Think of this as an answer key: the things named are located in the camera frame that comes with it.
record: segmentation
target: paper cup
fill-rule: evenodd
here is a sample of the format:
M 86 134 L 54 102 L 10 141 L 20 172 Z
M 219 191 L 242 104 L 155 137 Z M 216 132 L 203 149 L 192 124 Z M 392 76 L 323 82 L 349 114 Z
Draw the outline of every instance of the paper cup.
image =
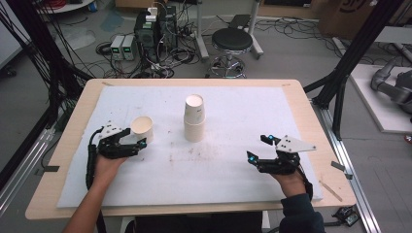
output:
M 189 124 L 199 124 L 205 119 L 203 98 L 192 94 L 186 98 L 184 121 Z
M 150 143 L 154 139 L 153 122 L 148 116 L 139 116 L 135 118 L 131 124 L 130 129 L 136 134 L 138 140 L 146 138 L 146 143 Z
M 198 143 L 202 141 L 205 130 L 205 121 L 199 124 L 190 124 L 185 122 L 185 138 L 189 142 Z

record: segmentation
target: human hand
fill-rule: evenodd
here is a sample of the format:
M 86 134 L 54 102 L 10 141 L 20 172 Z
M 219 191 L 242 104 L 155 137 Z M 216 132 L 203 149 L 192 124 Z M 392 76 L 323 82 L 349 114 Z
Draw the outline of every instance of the human hand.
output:
M 97 155 L 92 187 L 106 190 L 118 173 L 119 167 L 126 159 L 127 157 L 111 159 L 101 154 Z
M 294 171 L 294 173 L 290 175 L 270 175 L 281 185 L 282 191 L 286 197 L 306 193 L 303 178 L 297 171 Z

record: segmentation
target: stool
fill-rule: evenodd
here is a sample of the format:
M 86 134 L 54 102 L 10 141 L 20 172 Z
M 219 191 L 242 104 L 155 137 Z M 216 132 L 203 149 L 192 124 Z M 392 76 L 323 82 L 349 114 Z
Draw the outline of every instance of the stool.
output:
M 246 79 L 243 71 L 245 63 L 234 57 L 233 54 L 242 54 L 252 47 L 252 36 L 244 30 L 237 28 L 224 28 L 216 31 L 212 35 L 212 45 L 216 50 L 224 51 L 226 55 L 216 57 L 210 64 L 206 78 L 209 78 L 209 71 L 223 78 L 238 78 L 242 76 Z

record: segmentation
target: sleeve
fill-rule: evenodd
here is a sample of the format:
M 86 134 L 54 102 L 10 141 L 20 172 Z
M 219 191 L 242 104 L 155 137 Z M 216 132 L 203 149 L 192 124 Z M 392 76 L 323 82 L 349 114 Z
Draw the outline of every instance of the sleeve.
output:
M 308 194 L 295 195 L 281 202 L 285 218 L 280 223 L 280 233 L 325 233 L 324 218 L 314 211 Z

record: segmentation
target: gray floor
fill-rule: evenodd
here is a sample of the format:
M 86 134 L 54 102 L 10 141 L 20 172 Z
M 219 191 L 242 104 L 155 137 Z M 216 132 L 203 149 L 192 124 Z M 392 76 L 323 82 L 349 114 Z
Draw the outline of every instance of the gray floor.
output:
M 58 19 L 60 23 L 69 24 L 86 17 L 86 21 L 73 25 L 73 27 L 86 27 L 96 37 L 92 45 L 76 50 L 84 63 L 102 60 L 102 57 L 94 52 L 95 47 L 99 43 L 110 41 L 116 33 L 132 32 L 133 19 L 136 15 L 119 13 L 107 7 L 95 14 L 79 10 L 59 15 Z M 216 17 L 205 18 L 203 28 L 207 28 L 216 20 L 218 20 Z M 225 27 L 224 23 L 216 22 L 210 28 L 222 27 Z M 293 35 L 301 38 L 306 36 L 297 32 Z M 329 74 L 339 62 L 335 52 L 326 48 L 324 40 L 291 39 L 273 28 L 265 31 L 257 29 L 255 36 L 264 50 L 264 56 L 256 60 L 251 53 L 241 55 L 247 64 L 248 79 L 297 79 L 302 85 L 307 85 Z M 210 37 L 204 38 L 211 56 L 219 54 L 210 46 Z M 369 61 L 369 57 L 388 59 L 391 55 L 374 45 L 363 62 Z M 379 59 L 376 61 L 377 64 L 385 63 Z M 4 132 L 7 132 L 0 134 L 2 149 L 0 168 L 4 167 L 48 106 L 47 89 L 29 59 L 21 54 L 11 64 L 17 70 L 17 76 L 9 78 L 2 75 L 0 79 L 2 100 L 0 126 Z M 123 67 L 133 64 L 133 62 L 124 63 Z M 107 64 L 101 66 L 109 70 Z M 174 78 L 203 78 L 207 66 L 207 62 L 179 66 L 174 69 Z M 104 75 L 99 67 L 93 67 L 91 71 L 97 77 Z M 317 90 L 313 91 L 308 96 L 314 97 L 317 92 Z M 410 199 L 412 186 L 409 184 L 412 178 L 411 145 L 405 143 L 402 134 L 379 131 L 350 81 L 346 89 L 341 133 L 382 232 L 410 232 L 412 230 L 412 200 Z M 51 152 L 45 156 L 46 163 L 50 154 Z M 25 209 L 41 179 L 41 176 L 35 175 L 39 168 L 40 164 L 36 165 L 13 202 L 1 216 L 2 232 L 58 232 L 66 223 L 66 219 L 32 221 L 24 217 Z M 333 221 L 331 215 L 335 212 L 336 209 L 322 210 L 326 221 Z M 280 212 L 270 212 L 269 216 L 272 227 L 277 226 L 282 219 Z M 118 232 L 120 218 L 108 217 L 107 225 L 109 232 Z M 352 228 L 340 226 L 328 228 L 326 231 L 363 232 L 363 229 L 361 222 L 358 222 Z

